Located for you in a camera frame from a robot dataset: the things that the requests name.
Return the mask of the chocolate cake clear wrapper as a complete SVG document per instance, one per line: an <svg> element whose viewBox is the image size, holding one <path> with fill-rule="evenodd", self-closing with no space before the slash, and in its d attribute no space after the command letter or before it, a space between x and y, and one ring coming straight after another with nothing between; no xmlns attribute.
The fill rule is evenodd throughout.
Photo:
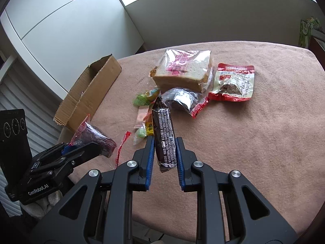
<svg viewBox="0 0 325 244"><path fill-rule="evenodd" d="M90 123L90 115L88 114L73 134L69 145L81 147L89 142L97 143L101 148L100 155L108 158L110 169L116 169L119 165L122 147L131 135L130 131L126 131L124 134L110 138Z"/></svg>

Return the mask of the yellow candy packet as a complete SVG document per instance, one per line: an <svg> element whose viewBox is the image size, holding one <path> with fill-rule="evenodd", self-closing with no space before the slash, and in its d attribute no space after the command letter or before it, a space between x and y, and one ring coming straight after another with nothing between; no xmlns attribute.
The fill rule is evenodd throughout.
<svg viewBox="0 0 325 244"><path fill-rule="evenodd" d="M154 129L153 129L153 123L152 122L146 122L145 123L145 131L146 131L146 136L154 135Z"/></svg>

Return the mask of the Snickers bar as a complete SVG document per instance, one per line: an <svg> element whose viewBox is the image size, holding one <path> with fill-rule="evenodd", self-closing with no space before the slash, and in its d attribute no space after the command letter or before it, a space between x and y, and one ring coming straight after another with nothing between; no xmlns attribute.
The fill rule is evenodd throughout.
<svg viewBox="0 0 325 244"><path fill-rule="evenodd" d="M161 172L177 166L175 135L169 108L158 96L152 107L155 153Z"/></svg>

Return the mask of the white cloth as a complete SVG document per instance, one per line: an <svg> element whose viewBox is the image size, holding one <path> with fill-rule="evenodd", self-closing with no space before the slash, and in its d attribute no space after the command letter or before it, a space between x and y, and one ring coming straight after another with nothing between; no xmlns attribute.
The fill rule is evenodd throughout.
<svg viewBox="0 0 325 244"><path fill-rule="evenodd" d="M61 200L62 197L61 191L56 191L33 203L27 205L20 203L20 207L31 217L40 220Z"/></svg>

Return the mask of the brown cardboard box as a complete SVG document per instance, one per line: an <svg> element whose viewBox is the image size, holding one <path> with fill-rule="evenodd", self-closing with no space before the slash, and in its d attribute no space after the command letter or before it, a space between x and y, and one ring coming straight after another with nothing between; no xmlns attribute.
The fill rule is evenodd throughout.
<svg viewBox="0 0 325 244"><path fill-rule="evenodd" d="M93 117L122 71L113 55L104 56L83 71L54 115L59 126L76 131L87 117Z"/></svg>

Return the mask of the pink green candy packet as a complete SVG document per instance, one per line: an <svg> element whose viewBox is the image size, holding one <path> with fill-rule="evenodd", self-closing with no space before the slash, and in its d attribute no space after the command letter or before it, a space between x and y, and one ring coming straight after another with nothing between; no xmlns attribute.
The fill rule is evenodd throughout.
<svg viewBox="0 0 325 244"><path fill-rule="evenodd" d="M152 121L152 108L150 106L140 106L138 109L137 119L134 124L133 144L139 144L146 137L145 123Z"/></svg>

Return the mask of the pink tablecloth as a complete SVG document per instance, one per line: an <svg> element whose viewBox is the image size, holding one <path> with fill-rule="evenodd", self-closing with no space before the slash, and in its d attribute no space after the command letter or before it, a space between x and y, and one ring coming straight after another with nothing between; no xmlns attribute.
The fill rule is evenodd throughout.
<svg viewBox="0 0 325 244"><path fill-rule="evenodd" d="M324 203L324 70L300 47L223 41L174 47L211 50L213 64L253 65L253 96L210 102L196 118L171 111L186 149L213 169L239 170L301 235ZM91 122L121 142L138 109L132 101L149 86L149 72L165 49L119 59L122 72ZM148 192L133 194L133 219L161 233L194 241L196 193L183 193L177 168L161 173L154 162Z"/></svg>

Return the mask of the colourful jelly cup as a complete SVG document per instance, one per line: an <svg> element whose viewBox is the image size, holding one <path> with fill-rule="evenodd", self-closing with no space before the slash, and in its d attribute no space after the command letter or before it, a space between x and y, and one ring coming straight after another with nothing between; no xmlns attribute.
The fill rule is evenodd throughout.
<svg viewBox="0 0 325 244"><path fill-rule="evenodd" d="M153 88L145 92L145 97L148 101L153 102L160 94L159 88Z"/></svg>

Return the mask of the packaged sliced bread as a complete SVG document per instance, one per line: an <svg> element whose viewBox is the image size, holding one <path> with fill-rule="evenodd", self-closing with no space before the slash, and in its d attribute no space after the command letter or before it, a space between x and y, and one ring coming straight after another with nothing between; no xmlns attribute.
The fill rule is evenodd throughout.
<svg viewBox="0 0 325 244"><path fill-rule="evenodd" d="M185 88L203 93L211 83L212 75L210 50L167 49L150 71L150 77L162 92Z"/></svg>

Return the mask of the red white snack pouch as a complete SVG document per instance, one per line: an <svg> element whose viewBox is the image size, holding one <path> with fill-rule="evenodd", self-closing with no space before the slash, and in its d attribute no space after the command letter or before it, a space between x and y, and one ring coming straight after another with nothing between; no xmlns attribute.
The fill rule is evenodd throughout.
<svg viewBox="0 0 325 244"><path fill-rule="evenodd" d="M254 81L253 65L219 63L215 71L213 89L208 98L214 101L248 101L253 95Z"/></svg>

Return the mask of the green tissue box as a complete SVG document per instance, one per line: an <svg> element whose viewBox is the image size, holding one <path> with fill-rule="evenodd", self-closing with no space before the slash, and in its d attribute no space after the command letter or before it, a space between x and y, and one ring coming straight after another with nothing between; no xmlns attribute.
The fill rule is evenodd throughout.
<svg viewBox="0 0 325 244"><path fill-rule="evenodd" d="M307 49L309 47L312 30L316 30L319 27L321 27L321 23L318 18L312 16L306 20L301 19L298 46Z"/></svg>

